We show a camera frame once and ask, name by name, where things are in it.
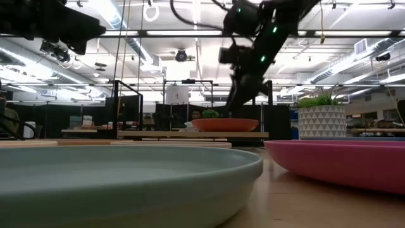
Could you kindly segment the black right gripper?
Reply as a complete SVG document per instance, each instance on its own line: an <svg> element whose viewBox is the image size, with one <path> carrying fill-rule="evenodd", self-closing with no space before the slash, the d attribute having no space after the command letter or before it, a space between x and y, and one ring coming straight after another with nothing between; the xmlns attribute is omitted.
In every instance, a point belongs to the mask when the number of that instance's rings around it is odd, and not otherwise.
<svg viewBox="0 0 405 228"><path fill-rule="evenodd" d="M258 93L269 95L268 82L264 74L274 60L264 60L258 66L245 65L245 61L232 62L232 86L225 105L226 112L236 111Z"/></svg>

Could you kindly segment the orange plate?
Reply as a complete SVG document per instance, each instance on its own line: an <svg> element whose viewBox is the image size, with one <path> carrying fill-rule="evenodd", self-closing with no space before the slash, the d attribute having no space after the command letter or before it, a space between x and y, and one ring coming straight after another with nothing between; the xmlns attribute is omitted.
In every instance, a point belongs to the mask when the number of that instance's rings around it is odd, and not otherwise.
<svg viewBox="0 0 405 228"><path fill-rule="evenodd" d="M201 118L191 123L203 132L250 132L258 126L259 121L245 118Z"/></svg>

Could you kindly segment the pink plate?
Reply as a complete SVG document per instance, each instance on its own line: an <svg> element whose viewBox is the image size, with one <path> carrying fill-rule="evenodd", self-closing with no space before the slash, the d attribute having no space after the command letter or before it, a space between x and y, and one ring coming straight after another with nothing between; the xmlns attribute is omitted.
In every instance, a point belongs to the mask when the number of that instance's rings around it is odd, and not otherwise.
<svg viewBox="0 0 405 228"><path fill-rule="evenodd" d="M405 194L405 142L265 141L278 165L319 181Z"/></svg>

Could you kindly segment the light blue plate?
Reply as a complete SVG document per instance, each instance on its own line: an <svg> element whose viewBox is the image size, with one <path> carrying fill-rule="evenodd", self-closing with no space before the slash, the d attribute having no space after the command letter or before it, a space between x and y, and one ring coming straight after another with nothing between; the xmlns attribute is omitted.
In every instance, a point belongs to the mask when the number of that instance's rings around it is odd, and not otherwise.
<svg viewBox="0 0 405 228"><path fill-rule="evenodd" d="M213 228L262 171L262 157L236 149L0 149L0 228Z"/></svg>

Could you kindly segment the person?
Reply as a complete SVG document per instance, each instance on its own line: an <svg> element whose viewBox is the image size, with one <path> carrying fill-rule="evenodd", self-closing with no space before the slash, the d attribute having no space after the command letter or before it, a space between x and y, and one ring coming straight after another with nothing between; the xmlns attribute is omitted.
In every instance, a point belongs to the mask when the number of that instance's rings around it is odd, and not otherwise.
<svg viewBox="0 0 405 228"><path fill-rule="evenodd" d="M198 130L193 126L192 121L193 120L198 120L202 118L202 113L200 110L194 110L192 112L192 118L190 121L185 122L185 128L180 129L180 132L197 132Z"/></svg>

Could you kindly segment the white sign board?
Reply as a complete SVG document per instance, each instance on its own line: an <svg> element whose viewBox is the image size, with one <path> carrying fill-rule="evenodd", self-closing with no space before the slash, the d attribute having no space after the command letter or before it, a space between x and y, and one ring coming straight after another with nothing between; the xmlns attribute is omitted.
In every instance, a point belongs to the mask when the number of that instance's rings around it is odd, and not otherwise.
<svg viewBox="0 0 405 228"><path fill-rule="evenodd" d="M165 103L184 105L189 102L189 88L185 86L169 86L165 90Z"/></svg>

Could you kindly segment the succulent in white patterned pot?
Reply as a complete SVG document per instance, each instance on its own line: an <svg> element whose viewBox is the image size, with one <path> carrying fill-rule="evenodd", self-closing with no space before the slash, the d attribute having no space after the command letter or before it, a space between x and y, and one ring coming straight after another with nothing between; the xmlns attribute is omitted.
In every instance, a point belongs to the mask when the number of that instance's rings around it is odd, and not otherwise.
<svg viewBox="0 0 405 228"><path fill-rule="evenodd" d="M315 97L298 101L299 138L346 136L346 109L336 100L334 90L335 85L321 88Z"/></svg>

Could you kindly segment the white container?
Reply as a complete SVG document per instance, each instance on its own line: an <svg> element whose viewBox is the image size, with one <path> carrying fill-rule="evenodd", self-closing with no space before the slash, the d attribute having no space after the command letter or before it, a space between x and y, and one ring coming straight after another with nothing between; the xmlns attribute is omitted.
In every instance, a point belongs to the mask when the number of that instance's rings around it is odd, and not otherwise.
<svg viewBox="0 0 405 228"><path fill-rule="evenodd" d="M36 127L36 123L35 122L25 122L26 124L32 126L33 128ZM27 127L26 125L23 128L23 137L25 138L31 138L34 136L34 131L30 128Z"/></svg>

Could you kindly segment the wooden shelf with black frame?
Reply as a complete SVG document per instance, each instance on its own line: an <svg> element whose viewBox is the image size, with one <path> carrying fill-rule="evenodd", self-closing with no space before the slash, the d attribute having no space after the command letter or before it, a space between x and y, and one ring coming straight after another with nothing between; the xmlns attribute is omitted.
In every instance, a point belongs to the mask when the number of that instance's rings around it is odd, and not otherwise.
<svg viewBox="0 0 405 228"><path fill-rule="evenodd" d="M273 114L274 106L267 105L267 110L261 108L261 115L267 116L267 119L258 120L258 126L250 132L180 132L171 130L119 130L116 135L125 139L133 139L140 141L144 138L155 138L157 140L173 139L178 140L212 140L212 141L226 141L233 146L262 146L264 141L274 140L276 138L276 130L271 119L275 116Z"/></svg>

